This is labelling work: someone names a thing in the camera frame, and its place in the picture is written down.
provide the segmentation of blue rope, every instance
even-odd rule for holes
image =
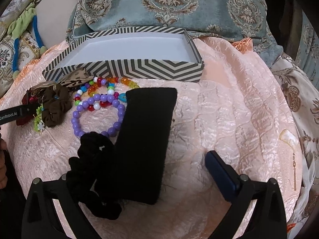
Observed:
[[[14,55],[13,55],[13,62],[12,62],[13,72],[19,70],[18,69],[18,58],[19,58],[19,38],[16,38],[14,40]]]
[[[44,44],[43,44],[42,39],[40,37],[40,34],[38,32],[38,17],[36,15],[33,17],[32,26],[33,26],[33,30],[34,30],[35,39],[38,43],[39,48],[41,48],[44,46]]]

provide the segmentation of purple bead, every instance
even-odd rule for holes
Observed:
[[[101,95],[100,95],[99,93],[94,94],[94,96],[93,96],[93,99],[94,99],[96,102],[98,102],[98,101],[100,100],[100,98],[101,98]]]
[[[117,108],[118,105],[120,105],[120,101],[119,100],[114,100],[114,101],[112,101],[112,105]]]
[[[74,124],[73,124],[73,129],[74,129],[74,130],[76,130],[76,129],[81,129],[80,123],[74,123]]]
[[[117,109],[124,111],[125,110],[125,106],[123,104],[120,104],[120,105],[118,105]]]
[[[108,133],[106,131],[102,131],[101,134],[105,137],[108,137]]]
[[[108,96],[106,94],[102,94],[100,97],[101,102],[106,102],[107,101]]]
[[[95,100],[94,100],[92,97],[90,97],[90,98],[87,99],[87,102],[88,102],[90,105],[93,105],[93,104],[95,103]]]
[[[114,127],[117,131],[119,131],[119,130],[121,129],[121,123],[118,122],[118,121],[116,121],[116,122],[114,122],[113,127]]]
[[[113,102],[115,100],[115,97],[114,97],[114,95],[108,95],[108,97],[107,97],[107,101],[108,102]]]
[[[85,134],[84,131],[80,131],[80,132],[79,132],[79,137],[83,136],[84,134]]]
[[[108,132],[108,135],[109,135],[110,137],[115,137],[115,136],[116,136],[116,129],[113,128],[113,127],[110,127],[110,128],[107,130],[107,132]]]
[[[87,109],[89,107],[89,103],[87,101],[82,102],[83,108]]]
[[[74,111],[73,113],[72,113],[72,116],[74,117],[74,118],[79,118],[80,117],[80,112],[78,112],[78,111]]]
[[[125,111],[124,111],[124,110],[119,110],[119,111],[117,112],[117,115],[118,115],[119,117],[124,117]]]
[[[77,106],[77,111],[78,111],[78,112],[84,111],[83,105],[78,105],[78,106]]]
[[[74,134],[75,134],[76,136],[78,136],[80,132],[81,132],[81,129],[80,129],[80,128],[77,128],[77,129],[74,130]]]
[[[79,119],[77,118],[72,118],[71,119],[71,123],[74,124],[74,123],[79,123]]]

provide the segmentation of green beaded accessory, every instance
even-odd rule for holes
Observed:
[[[41,106],[37,108],[37,115],[34,115],[34,130],[36,132],[42,132],[45,129],[45,124],[42,121],[43,110],[43,105],[41,104]]]

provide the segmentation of blue gripper pad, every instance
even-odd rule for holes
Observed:
[[[215,151],[209,151],[205,156],[205,166],[216,182],[224,199],[232,202],[238,194],[240,182],[238,174],[218,156]]]

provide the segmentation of white flower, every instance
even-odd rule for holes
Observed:
[[[40,121],[38,123],[38,130],[42,132],[44,129],[45,129],[44,123],[42,121]]]

